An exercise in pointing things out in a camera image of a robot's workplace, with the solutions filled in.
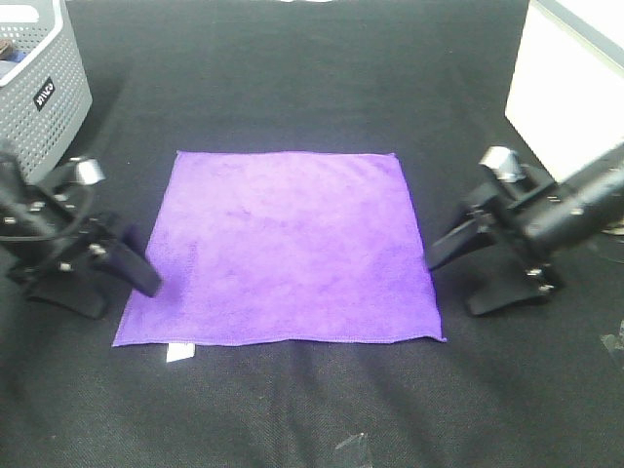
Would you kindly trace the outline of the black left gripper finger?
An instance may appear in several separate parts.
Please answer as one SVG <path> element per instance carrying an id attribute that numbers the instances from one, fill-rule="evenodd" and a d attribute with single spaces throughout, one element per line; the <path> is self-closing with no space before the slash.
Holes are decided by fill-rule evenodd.
<path id="1" fill-rule="evenodd" d="M 45 302 L 90 319 L 106 310 L 103 295 L 80 276 L 47 276 L 24 290 L 29 300 Z"/>
<path id="2" fill-rule="evenodd" d="M 130 284 L 145 296 L 155 296 L 162 278 L 138 244 L 133 226 L 122 226 L 90 244 L 92 267 Z"/>

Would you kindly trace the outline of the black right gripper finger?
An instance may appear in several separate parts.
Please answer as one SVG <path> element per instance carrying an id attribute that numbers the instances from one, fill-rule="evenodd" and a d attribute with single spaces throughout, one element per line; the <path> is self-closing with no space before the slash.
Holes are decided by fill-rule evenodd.
<path id="1" fill-rule="evenodd" d="M 468 312 L 483 316 L 521 303 L 541 299 L 541 284 L 521 273 L 500 274 L 485 278 L 466 300 Z"/>
<path id="2" fill-rule="evenodd" d="M 426 265 L 437 270 L 457 258 L 487 248 L 495 239 L 486 223 L 469 219 L 453 227 L 426 249 Z"/>

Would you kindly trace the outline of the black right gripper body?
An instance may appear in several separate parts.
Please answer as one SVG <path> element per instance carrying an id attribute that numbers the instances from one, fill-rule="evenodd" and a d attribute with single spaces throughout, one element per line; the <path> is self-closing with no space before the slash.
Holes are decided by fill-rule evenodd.
<path id="1" fill-rule="evenodd" d="M 566 190 L 545 171 L 522 166 L 525 178 L 509 183 L 491 175 L 489 181 L 473 190 L 464 200 L 464 212 L 456 225 L 469 219 L 486 223 L 495 239 L 492 246 L 503 248 L 512 262 L 500 274 L 524 273 L 541 284 L 544 293 L 561 285 L 561 279 L 550 264 L 552 254 L 534 238 L 529 226 L 537 217 L 559 205 Z"/>

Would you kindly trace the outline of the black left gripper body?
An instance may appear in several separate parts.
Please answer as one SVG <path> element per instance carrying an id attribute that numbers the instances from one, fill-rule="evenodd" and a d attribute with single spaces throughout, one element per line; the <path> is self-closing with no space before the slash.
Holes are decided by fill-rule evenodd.
<path id="1" fill-rule="evenodd" d="M 95 186 L 70 183 L 69 170 L 56 168 L 38 182 L 26 181 L 20 168 L 6 170 L 6 252 L 14 261 L 6 275 L 15 284 L 72 271 L 92 242 L 123 226 L 114 213 L 91 212 Z"/>

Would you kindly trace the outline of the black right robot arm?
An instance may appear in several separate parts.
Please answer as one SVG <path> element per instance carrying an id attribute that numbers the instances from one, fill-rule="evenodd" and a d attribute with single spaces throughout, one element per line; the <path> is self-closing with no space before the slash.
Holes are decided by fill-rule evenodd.
<path id="1" fill-rule="evenodd" d="M 490 147 L 480 165 L 487 181 L 464 198 L 449 231 L 425 251 L 431 271 L 495 245 L 513 255 L 515 270 L 490 277 L 468 297 L 474 316 L 545 299 L 562 284 L 555 254 L 623 217 L 622 146 L 562 182 L 504 146 Z"/>

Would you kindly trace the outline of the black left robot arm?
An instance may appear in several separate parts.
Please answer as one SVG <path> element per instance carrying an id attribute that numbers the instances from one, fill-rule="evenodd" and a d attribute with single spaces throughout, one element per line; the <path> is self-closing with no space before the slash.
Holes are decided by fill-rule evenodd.
<path id="1" fill-rule="evenodd" d="M 96 319 L 106 309 L 92 283 L 108 274 L 153 297 L 162 285 L 135 228 L 114 212 L 95 213 L 104 175 L 94 158 L 77 157 L 37 182 L 17 155 L 1 154 L 1 247 L 15 258 L 7 272 L 28 300 Z"/>

